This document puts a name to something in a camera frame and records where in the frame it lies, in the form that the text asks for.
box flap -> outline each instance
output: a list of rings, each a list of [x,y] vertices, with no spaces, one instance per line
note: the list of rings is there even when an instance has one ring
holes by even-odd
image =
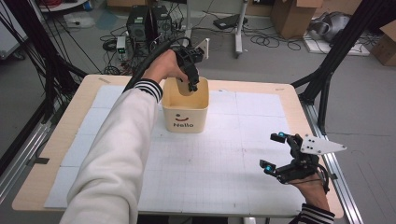
[[[380,29],[384,32],[384,34],[389,36],[390,39],[396,42],[396,21],[392,21]]]
[[[323,0],[297,0],[297,7],[322,7]]]

computer tower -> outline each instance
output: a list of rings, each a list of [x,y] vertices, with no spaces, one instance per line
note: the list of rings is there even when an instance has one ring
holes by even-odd
[[[126,28],[130,37],[135,42],[151,42],[154,40],[152,20],[148,6],[132,6],[126,22]]]
[[[159,37],[159,42],[162,43],[172,35],[172,18],[169,16],[166,6],[152,7],[151,12],[154,33]]]

person's left hand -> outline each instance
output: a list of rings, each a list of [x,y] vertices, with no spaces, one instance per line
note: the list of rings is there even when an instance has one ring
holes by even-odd
[[[178,67],[176,54],[171,49],[156,58],[142,76],[142,78],[149,78],[157,83],[167,77],[178,77],[183,81],[189,80],[187,75]]]

red smile print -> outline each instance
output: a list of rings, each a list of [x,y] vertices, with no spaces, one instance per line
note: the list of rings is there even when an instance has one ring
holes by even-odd
[[[175,119],[175,120],[177,120],[177,121],[187,121],[187,120],[189,120],[189,118],[184,118],[184,119]]]

white mounting plate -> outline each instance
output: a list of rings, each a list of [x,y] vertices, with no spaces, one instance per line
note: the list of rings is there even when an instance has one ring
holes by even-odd
[[[208,59],[209,58],[209,38],[206,38],[204,41],[202,41],[199,45],[197,45],[195,48],[196,49],[201,49],[204,51],[204,58]]]
[[[346,149],[346,146],[308,135],[305,136],[300,151],[305,154],[323,155]]]

